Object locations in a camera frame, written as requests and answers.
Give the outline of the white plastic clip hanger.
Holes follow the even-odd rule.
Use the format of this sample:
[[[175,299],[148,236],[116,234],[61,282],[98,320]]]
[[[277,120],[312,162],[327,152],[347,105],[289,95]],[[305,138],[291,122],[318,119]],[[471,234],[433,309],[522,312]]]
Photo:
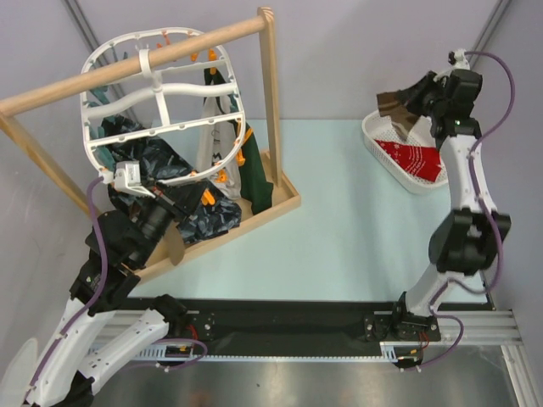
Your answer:
[[[141,183],[150,192],[161,185],[180,186],[210,180],[240,149],[239,133],[231,152],[206,170],[198,170],[200,129],[222,121],[246,123],[237,78],[222,45],[153,66],[150,54],[201,31],[166,27],[113,38],[94,50],[82,73],[133,56],[138,71],[81,92],[84,149],[91,165],[115,170],[122,161],[140,164]]]

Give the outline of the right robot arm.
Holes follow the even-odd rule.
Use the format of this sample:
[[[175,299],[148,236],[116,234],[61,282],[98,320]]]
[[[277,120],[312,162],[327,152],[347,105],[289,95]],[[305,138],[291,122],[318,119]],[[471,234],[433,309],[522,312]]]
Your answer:
[[[417,283],[401,294],[390,318],[389,333],[401,340],[419,339],[438,320],[437,310],[453,287],[486,294],[496,285],[476,290],[467,280],[499,265],[512,220],[498,211],[482,166],[483,134],[472,116],[483,78],[470,69],[444,75],[429,71],[415,85],[396,93],[406,110],[431,121],[430,135],[445,166],[451,211],[431,236],[429,265]]]

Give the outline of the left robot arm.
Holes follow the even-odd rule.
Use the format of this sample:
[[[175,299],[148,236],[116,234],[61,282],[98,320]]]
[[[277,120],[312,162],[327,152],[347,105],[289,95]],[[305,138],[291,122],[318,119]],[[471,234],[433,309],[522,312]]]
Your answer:
[[[88,259],[23,392],[24,406],[89,406],[116,373],[156,343],[182,347],[183,362],[156,364],[165,372],[194,365],[208,354],[195,337],[188,309],[168,294],[155,298],[135,323],[98,351],[90,350],[140,282],[137,270],[146,265],[171,224],[196,210],[205,189],[203,182],[156,187],[135,219],[118,209],[101,215],[90,209]]]

